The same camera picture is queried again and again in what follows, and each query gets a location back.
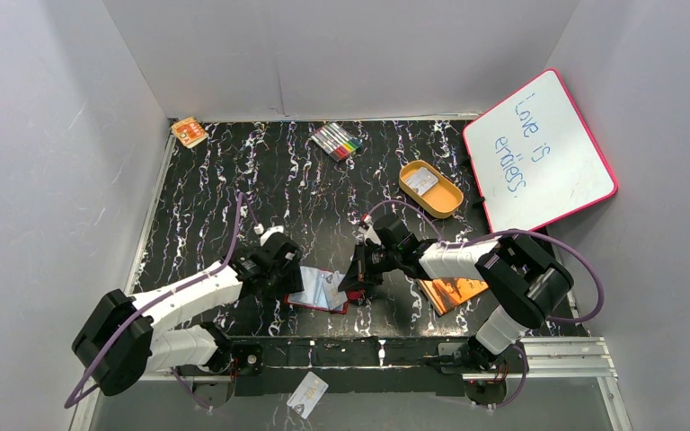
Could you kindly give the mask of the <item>red leather card holder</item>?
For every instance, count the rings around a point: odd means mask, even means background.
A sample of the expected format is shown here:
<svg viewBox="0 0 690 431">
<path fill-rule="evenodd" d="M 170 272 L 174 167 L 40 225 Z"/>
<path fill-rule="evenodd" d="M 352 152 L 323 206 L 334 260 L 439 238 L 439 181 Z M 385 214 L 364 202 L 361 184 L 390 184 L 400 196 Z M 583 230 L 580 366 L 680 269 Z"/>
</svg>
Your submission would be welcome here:
<svg viewBox="0 0 690 431">
<path fill-rule="evenodd" d="M 340 311 L 330 311 L 324 299 L 323 276 L 331 271 L 313 267 L 301 267 L 300 270 L 304 289 L 301 292 L 286 295 L 284 297 L 286 304 L 333 314 L 346 314 L 349 304 L 358 301 L 363 295 L 363 291 L 345 292 L 348 297 L 347 303 Z"/>
</svg>

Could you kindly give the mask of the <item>silver VIP card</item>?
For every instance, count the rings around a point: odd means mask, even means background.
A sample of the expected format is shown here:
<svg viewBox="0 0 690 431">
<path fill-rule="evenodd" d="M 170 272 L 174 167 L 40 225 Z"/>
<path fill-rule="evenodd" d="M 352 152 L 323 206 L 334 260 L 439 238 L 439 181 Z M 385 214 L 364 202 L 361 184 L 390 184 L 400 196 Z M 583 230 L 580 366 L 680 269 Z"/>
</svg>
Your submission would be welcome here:
<svg viewBox="0 0 690 431">
<path fill-rule="evenodd" d="M 308 419 L 317 403 L 329 389 L 318 375 L 308 372 L 287 400 L 287 406 L 302 419 Z"/>
<path fill-rule="evenodd" d="M 344 276 L 339 271 L 323 276 L 323 294 L 327 309 L 330 311 L 340 311 L 348 301 L 347 294 L 339 290 L 343 278 Z"/>
</svg>

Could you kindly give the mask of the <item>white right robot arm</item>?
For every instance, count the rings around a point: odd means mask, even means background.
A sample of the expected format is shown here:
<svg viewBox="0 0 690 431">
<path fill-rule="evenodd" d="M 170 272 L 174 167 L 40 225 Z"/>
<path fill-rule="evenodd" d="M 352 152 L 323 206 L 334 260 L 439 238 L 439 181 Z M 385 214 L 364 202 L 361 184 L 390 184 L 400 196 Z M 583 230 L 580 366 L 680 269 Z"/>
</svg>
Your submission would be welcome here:
<svg viewBox="0 0 690 431">
<path fill-rule="evenodd" d="M 420 240 L 394 214 L 364 222 L 361 230 L 339 291 L 378 286 L 385 273 L 400 270 L 417 280 L 481 280 L 498 301 L 465 346 L 438 355 L 442 363 L 494 371 L 504 362 L 506 350 L 527 330 L 539 328 L 574 286 L 570 272 L 536 242 L 533 233 L 496 233 L 468 245 Z"/>
</svg>

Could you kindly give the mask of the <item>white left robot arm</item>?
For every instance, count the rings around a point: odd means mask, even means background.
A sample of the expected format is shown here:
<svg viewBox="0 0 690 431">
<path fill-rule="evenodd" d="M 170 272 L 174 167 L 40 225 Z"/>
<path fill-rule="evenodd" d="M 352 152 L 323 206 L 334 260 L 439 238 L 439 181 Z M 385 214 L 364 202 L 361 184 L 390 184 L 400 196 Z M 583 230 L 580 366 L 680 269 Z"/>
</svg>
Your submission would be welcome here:
<svg viewBox="0 0 690 431">
<path fill-rule="evenodd" d="M 184 365 L 221 374 L 237 364 L 233 341 L 213 322 L 181 324 L 247 295 L 283 296 L 303 289 L 301 250 L 275 227 L 255 247 L 233 247 L 200 272 L 148 292 L 104 295 L 71 348 L 107 396 L 144 374 Z"/>
</svg>

